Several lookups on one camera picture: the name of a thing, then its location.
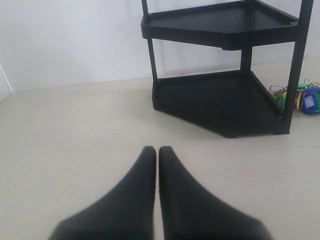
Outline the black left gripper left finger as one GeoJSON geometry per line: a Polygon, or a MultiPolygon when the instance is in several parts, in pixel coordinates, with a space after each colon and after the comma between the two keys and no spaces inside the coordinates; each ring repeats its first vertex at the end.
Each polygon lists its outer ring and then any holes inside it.
{"type": "Polygon", "coordinates": [[[121,181],[97,202],[62,220],[51,240],[151,240],[157,155],[145,146],[121,181]]]}

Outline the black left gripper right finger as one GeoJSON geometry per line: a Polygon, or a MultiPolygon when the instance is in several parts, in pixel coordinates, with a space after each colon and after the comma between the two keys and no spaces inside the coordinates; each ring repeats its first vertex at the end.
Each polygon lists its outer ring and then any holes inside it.
{"type": "Polygon", "coordinates": [[[271,240],[258,219],[223,202],[184,167],[170,146],[158,153],[159,198],[166,240],[271,240]]]}

